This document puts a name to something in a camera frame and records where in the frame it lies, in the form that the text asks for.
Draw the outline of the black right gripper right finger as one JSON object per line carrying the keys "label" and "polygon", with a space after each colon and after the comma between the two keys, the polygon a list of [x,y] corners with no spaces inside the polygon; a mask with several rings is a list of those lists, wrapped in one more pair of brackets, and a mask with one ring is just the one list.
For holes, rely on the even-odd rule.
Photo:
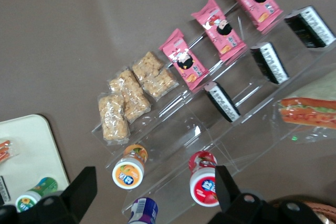
{"label": "black right gripper right finger", "polygon": [[242,193],[224,165],[215,167],[215,186],[221,210],[210,223],[264,223],[262,200],[254,194]]}

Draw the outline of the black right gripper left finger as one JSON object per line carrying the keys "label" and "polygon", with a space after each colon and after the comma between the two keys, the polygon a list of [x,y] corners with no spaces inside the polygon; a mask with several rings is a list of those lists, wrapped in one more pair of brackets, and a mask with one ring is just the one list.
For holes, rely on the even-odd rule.
{"label": "black right gripper left finger", "polygon": [[80,223],[96,195],[96,168],[88,166],[60,195],[46,197],[32,209],[19,213],[17,222]]}

